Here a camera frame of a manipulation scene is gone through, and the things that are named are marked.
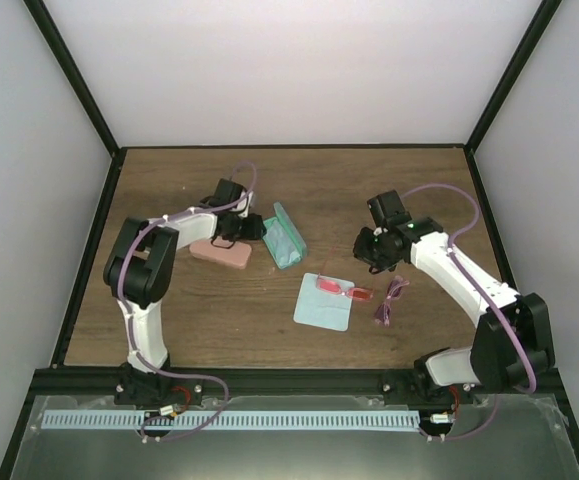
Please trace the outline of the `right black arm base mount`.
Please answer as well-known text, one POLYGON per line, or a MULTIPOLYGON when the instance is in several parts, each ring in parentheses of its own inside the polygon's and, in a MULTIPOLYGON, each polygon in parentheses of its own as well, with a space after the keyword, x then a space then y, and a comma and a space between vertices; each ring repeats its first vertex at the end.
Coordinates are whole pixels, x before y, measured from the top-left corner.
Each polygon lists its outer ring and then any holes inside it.
POLYGON ((415 369, 390 369, 379 375, 378 392, 386 403, 407 405, 411 408, 423 406, 450 406, 465 395, 451 392, 450 387, 439 387, 415 369))

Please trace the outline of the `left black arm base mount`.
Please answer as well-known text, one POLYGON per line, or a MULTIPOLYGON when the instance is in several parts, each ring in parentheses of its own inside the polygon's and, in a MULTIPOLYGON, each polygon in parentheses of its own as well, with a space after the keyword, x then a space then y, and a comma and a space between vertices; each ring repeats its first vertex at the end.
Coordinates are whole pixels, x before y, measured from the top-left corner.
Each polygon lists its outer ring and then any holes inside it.
POLYGON ((125 362, 119 369, 114 403, 145 408, 169 404, 199 405, 202 387, 202 383, 191 380, 143 372, 125 362))

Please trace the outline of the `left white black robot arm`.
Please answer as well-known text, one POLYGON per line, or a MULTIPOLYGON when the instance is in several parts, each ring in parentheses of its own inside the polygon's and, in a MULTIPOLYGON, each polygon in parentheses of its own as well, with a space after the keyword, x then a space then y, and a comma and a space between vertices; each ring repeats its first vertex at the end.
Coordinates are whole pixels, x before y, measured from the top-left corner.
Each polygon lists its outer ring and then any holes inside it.
POLYGON ((128 339, 128 363, 144 372, 139 393, 150 403, 165 402, 172 377, 161 371, 169 359, 161 304, 169 289, 176 255, 187 248, 205 260, 243 268, 251 241, 266 234, 262 217, 251 211, 255 194, 231 179, 186 210, 158 218, 127 218, 103 271, 104 283, 121 308, 128 339))

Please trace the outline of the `pink glasses case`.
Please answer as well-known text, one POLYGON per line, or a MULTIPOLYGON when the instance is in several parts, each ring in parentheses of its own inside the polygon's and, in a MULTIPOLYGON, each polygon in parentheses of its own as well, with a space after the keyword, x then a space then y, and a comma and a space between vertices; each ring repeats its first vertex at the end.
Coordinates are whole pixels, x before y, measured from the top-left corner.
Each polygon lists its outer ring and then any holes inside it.
POLYGON ((217 239, 199 240, 189 246, 192 257, 234 269, 245 269, 252 254, 252 247, 242 242, 225 242, 217 239))

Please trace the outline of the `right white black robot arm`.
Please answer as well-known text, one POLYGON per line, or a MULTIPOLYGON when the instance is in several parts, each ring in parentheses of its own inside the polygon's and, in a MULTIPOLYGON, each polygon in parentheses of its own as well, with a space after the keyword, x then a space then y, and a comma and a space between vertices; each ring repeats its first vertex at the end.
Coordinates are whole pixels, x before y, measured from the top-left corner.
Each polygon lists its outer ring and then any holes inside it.
POLYGON ((439 350, 419 358, 416 396, 441 399, 449 386, 480 386, 490 393, 533 393, 540 374, 555 364, 549 310, 536 293, 522 295, 466 256, 432 219, 405 222, 393 230, 364 227, 353 255, 373 274, 406 262, 433 279, 476 327, 469 347, 439 350))

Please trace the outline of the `green glasses case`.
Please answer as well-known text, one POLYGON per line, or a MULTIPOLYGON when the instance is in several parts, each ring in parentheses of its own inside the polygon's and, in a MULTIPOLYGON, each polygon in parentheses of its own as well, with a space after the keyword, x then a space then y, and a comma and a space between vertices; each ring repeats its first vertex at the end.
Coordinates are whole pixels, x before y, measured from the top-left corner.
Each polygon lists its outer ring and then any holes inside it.
POLYGON ((275 202, 273 209, 274 215, 263 221, 263 241, 276 266, 284 270, 300 263, 308 255, 308 248, 283 205, 275 202))

